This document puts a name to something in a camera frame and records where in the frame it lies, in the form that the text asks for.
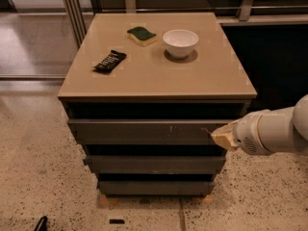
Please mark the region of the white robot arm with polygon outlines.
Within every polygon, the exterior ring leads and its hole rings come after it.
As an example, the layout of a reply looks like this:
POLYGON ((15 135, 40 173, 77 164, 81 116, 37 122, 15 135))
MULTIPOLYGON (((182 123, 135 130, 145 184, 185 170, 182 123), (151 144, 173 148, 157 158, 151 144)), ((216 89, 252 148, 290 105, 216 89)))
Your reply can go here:
POLYGON ((293 107, 245 115, 211 133, 218 146, 249 155, 308 155, 308 95, 293 107))

